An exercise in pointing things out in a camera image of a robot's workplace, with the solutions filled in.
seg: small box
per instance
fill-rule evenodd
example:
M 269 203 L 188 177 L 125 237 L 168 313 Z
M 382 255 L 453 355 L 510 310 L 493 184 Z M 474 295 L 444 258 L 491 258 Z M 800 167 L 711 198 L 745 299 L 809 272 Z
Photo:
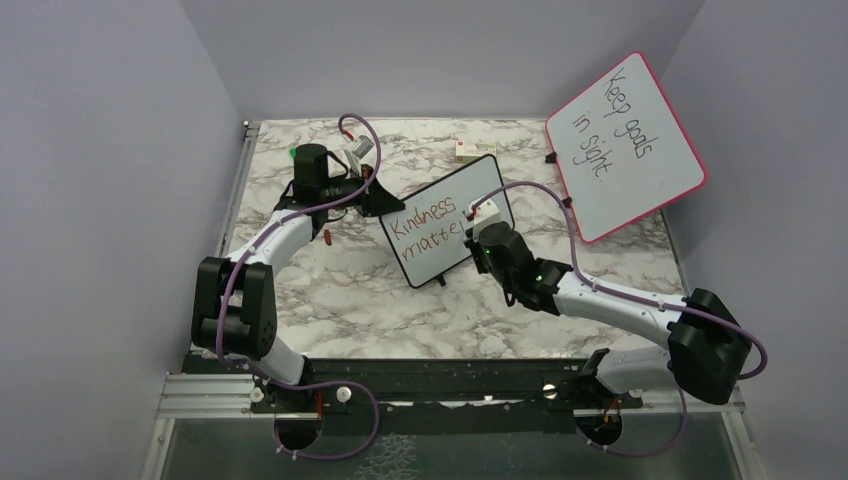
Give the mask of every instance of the small box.
M 457 140 L 456 161 L 468 163 L 483 155 L 497 156 L 497 145 L 494 143 L 469 143 L 463 140 Z

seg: whiteboard with black frame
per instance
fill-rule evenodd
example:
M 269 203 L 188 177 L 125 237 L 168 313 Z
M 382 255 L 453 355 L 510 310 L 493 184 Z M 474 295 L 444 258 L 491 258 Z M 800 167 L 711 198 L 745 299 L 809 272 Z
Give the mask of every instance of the whiteboard with black frame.
M 380 217 L 409 286 L 421 287 L 471 256 L 464 244 L 470 225 L 462 212 L 502 185 L 497 159 L 486 155 L 404 198 L 403 211 Z M 506 192 L 492 200 L 514 226 Z

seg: glass panel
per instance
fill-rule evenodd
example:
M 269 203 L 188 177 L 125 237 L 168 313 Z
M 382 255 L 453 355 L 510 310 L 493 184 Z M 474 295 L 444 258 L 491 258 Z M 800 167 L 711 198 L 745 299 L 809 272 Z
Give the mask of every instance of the glass panel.
M 679 415 L 628 415 L 617 448 L 644 450 L 670 438 Z M 342 462 L 292 461 L 275 454 L 266 420 L 178 420 L 166 479 L 734 479 L 741 478 L 720 413 L 690 417 L 683 440 L 670 452 L 645 459 L 605 455 L 577 435 L 542 433 L 381 436 L 359 456 Z M 340 453 L 362 437 L 322 437 L 310 449 Z

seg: whiteboard with pink frame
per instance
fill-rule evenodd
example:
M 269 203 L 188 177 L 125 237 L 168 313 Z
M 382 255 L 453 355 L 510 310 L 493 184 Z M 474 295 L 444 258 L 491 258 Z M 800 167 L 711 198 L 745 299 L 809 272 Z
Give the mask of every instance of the whiteboard with pink frame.
M 697 189 L 707 172 L 641 52 L 545 124 L 580 237 L 594 242 Z

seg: white connector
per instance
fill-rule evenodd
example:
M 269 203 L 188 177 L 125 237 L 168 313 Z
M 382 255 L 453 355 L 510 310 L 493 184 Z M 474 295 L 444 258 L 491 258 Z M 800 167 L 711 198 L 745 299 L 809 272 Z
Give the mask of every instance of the white connector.
M 501 221 L 501 211 L 491 198 L 481 203 L 480 206 L 474 210 L 474 204 L 478 201 L 479 198 L 468 204 L 468 209 L 465 211 L 466 218 L 471 219 L 473 222 L 471 227 L 471 239 L 475 242 L 478 241 L 480 232 L 482 232 L 484 228 Z
M 360 135 L 356 140 L 351 140 L 350 143 L 342 150 L 347 163 L 350 165 L 350 176 L 361 177 L 362 165 L 360 160 L 368 155 L 368 152 L 374 148 L 374 142 L 370 138 Z

